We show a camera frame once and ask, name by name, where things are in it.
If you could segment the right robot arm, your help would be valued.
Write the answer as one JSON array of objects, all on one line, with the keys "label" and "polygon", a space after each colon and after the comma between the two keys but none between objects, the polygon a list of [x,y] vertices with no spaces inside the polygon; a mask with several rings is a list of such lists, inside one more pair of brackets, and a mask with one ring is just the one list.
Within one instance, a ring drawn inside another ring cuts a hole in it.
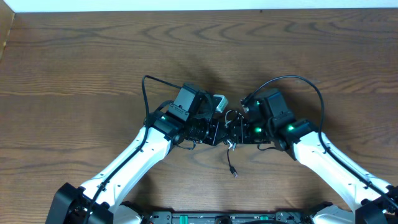
[{"label": "right robot arm", "polygon": [[397,187],[341,152],[307,119],[297,120],[277,89],[242,100],[247,119],[228,123],[233,144],[274,143],[321,177],[349,206],[324,203],[309,223],[397,223]]}]

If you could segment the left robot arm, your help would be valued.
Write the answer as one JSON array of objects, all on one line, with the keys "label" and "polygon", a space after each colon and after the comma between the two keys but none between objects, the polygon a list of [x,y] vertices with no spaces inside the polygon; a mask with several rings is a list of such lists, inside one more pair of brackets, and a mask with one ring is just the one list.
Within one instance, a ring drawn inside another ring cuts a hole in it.
[{"label": "left robot arm", "polygon": [[146,116],[135,139],[105,169],[78,188],[66,183],[58,189],[46,223],[142,223],[143,216],[123,202],[126,195],[184,140],[222,142],[223,124],[213,116],[227,104],[223,95],[184,84],[175,100]]}]

